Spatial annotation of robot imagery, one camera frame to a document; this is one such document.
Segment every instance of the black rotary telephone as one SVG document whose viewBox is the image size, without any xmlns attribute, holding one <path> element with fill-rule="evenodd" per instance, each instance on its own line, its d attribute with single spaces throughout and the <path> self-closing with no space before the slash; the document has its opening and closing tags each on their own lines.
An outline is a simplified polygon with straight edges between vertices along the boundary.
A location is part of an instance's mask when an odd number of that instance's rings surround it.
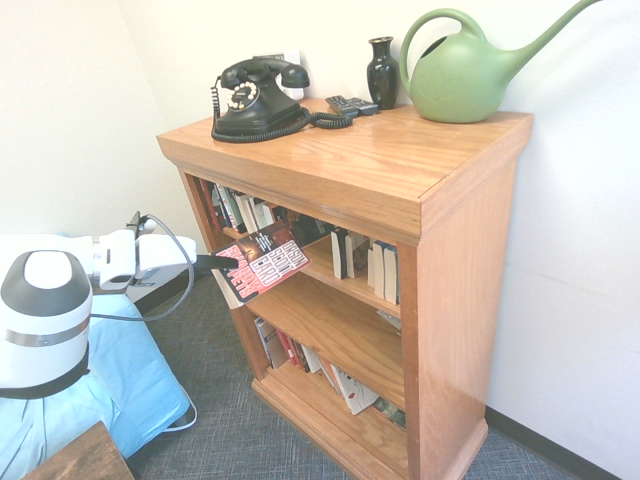
<svg viewBox="0 0 640 480">
<path fill-rule="evenodd" d="M 309 113 L 280 90 L 276 84 L 278 75 L 282 75 L 284 87 L 309 86 L 309 75 L 304 68 L 282 60 L 254 58 L 222 72 L 211 87 L 214 117 L 211 136 L 214 140 L 262 142 L 298 132 L 308 124 L 331 129 L 351 125 L 353 120 L 344 115 Z M 233 90 L 227 113 L 222 117 L 218 82 L 222 88 Z"/>
</svg>

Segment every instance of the bookshelf top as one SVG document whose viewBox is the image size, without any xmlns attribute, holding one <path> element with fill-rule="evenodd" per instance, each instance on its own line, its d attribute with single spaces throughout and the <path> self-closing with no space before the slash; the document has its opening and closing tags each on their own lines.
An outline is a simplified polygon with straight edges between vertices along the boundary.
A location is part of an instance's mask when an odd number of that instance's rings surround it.
<svg viewBox="0 0 640 480">
<path fill-rule="evenodd" d="M 310 111 L 328 111 L 306 99 Z M 531 114 L 476 124 L 425 120 L 413 106 L 358 117 L 343 130 L 307 127 L 261 143 L 214 142 L 211 118 L 158 136 L 188 174 L 279 202 L 380 239 L 417 244 L 429 223 L 527 144 Z"/>
</svg>

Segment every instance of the white robot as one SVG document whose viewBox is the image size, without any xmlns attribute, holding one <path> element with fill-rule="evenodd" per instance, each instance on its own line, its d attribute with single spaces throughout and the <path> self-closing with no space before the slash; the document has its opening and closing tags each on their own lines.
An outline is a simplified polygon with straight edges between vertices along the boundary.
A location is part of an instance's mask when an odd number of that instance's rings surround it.
<svg viewBox="0 0 640 480">
<path fill-rule="evenodd" d="M 159 224 L 167 235 L 144 235 Z M 233 267 L 222 257 L 196 255 L 196 243 L 176 237 L 153 215 L 136 213 L 127 228 L 97 239 L 60 235 L 0 235 L 0 397 L 33 399 L 75 383 L 88 364 L 93 290 L 122 290 L 161 267 L 186 265 L 189 294 L 193 264 Z"/>
</svg>

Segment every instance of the watering can handle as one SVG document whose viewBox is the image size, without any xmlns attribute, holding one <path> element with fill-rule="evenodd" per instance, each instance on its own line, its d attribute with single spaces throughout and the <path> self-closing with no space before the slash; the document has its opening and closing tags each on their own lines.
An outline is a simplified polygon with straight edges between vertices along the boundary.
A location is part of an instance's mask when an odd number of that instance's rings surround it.
<svg viewBox="0 0 640 480">
<path fill-rule="evenodd" d="M 484 36 L 484 32 L 480 28 L 480 25 L 460 10 L 456 10 L 453 8 L 440 8 L 438 10 L 433 10 L 422 17 L 420 17 L 416 22 L 411 26 L 407 35 L 404 37 L 404 41 L 402 42 L 402 48 L 400 49 L 400 79 L 402 80 L 402 84 L 404 85 L 407 93 L 410 93 L 410 79 L 409 79 L 409 69 L 407 68 L 407 58 L 409 54 L 409 45 L 411 45 L 411 41 L 413 37 L 418 32 L 420 27 L 422 27 L 425 23 L 430 20 L 434 20 L 436 18 L 452 18 L 453 20 L 457 20 L 462 25 L 462 29 L 460 33 L 471 35 L 481 40 L 486 40 Z"/>
</svg>

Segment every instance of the green watering can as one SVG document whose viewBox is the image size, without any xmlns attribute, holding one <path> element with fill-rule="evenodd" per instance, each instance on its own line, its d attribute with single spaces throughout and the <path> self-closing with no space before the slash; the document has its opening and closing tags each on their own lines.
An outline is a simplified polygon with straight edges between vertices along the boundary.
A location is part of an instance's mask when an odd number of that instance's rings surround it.
<svg viewBox="0 0 640 480">
<path fill-rule="evenodd" d="M 546 32 L 526 47 L 500 50 L 489 42 L 469 15 L 450 8 L 434 10 L 414 23 L 402 42 L 400 78 L 424 118 L 447 123 L 472 123 L 493 114 L 507 85 L 542 47 L 582 10 L 600 0 L 580 0 Z M 407 54 L 414 35 L 434 18 L 461 23 L 460 32 L 443 37 L 424 52 L 409 80 Z"/>
</svg>

